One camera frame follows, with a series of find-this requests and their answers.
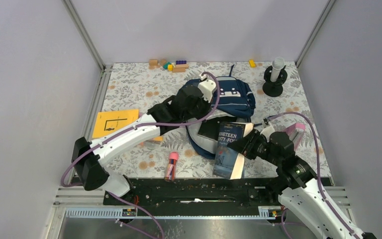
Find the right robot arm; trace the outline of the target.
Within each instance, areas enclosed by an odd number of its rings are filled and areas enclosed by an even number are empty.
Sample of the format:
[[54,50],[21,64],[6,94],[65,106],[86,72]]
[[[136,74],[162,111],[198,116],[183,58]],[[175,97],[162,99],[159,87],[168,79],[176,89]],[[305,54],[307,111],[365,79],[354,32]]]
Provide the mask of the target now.
[[319,239],[374,239],[340,210],[324,189],[321,178],[301,159],[285,132],[273,132],[265,137],[258,130],[228,147],[248,159],[257,157],[277,167],[277,177],[266,185],[268,203],[285,206]]

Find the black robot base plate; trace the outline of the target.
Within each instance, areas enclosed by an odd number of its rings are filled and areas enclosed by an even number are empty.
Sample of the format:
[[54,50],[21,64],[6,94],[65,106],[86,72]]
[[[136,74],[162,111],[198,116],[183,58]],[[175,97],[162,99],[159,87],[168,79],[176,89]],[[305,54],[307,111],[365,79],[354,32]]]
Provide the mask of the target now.
[[279,207],[286,183],[277,178],[130,179],[122,199],[154,216],[257,216],[259,207]]

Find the yellow book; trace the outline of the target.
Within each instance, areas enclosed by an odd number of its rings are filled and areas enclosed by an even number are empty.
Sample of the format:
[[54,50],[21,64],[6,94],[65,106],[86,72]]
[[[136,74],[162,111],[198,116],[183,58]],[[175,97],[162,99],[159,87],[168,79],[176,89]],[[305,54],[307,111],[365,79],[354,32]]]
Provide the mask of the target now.
[[138,109],[99,112],[96,117],[92,138],[107,136],[133,123],[138,117]]

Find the black notebook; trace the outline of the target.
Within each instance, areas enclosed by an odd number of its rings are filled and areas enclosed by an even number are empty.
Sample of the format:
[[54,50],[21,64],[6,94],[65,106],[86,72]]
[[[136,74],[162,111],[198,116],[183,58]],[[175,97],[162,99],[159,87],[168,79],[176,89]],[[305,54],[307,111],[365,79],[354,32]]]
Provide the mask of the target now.
[[201,123],[197,135],[217,141],[221,123],[220,118],[205,120]]

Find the navy blue student backpack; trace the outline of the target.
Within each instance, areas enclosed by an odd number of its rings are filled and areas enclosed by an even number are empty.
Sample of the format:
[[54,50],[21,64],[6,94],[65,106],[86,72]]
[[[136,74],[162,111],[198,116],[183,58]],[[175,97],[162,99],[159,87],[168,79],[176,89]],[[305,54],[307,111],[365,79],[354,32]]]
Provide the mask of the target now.
[[[222,122],[250,122],[256,108],[256,100],[249,85],[232,76],[217,77],[220,85],[220,100],[213,114],[207,119],[220,118]],[[203,121],[186,126],[187,136],[196,153],[214,159],[217,141],[197,135]]]

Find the dark blue book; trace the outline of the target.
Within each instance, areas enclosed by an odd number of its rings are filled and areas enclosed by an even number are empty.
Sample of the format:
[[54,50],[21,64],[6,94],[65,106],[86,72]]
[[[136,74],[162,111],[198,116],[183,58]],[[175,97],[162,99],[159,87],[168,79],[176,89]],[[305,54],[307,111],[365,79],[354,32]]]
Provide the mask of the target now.
[[218,144],[214,159],[213,174],[224,179],[235,180],[244,176],[244,156],[228,147],[252,131],[251,122],[222,122],[219,128]]

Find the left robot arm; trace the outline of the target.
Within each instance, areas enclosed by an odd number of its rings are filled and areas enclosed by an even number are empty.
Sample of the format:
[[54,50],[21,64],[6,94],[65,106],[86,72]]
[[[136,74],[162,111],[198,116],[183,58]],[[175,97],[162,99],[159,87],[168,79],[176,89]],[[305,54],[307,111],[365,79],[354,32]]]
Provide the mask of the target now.
[[124,176],[110,171],[107,165],[119,154],[130,148],[177,129],[189,125],[188,120],[204,120],[213,112],[213,94],[216,86],[188,85],[176,95],[151,107],[133,123],[107,136],[87,141],[84,137],[74,143],[72,167],[80,185],[86,191],[104,189],[115,194],[124,205],[134,200],[133,189]]

